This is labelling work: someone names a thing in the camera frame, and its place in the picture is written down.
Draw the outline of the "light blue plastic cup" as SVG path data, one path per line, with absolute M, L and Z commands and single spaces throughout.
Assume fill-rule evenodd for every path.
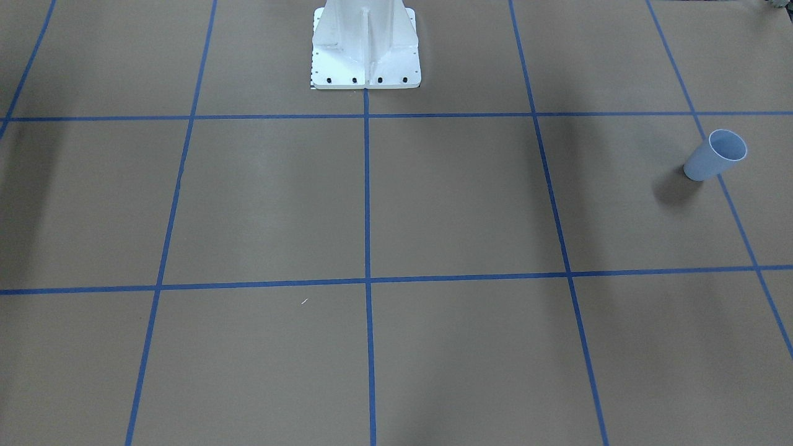
M 745 160 L 748 145 L 729 129 L 712 131 L 683 164 L 683 174 L 692 181 L 705 181 Z

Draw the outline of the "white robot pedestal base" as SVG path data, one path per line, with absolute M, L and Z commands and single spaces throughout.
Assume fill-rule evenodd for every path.
M 313 12 L 310 85 L 414 89 L 422 83 L 416 12 L 402 1 L 326 1 Z

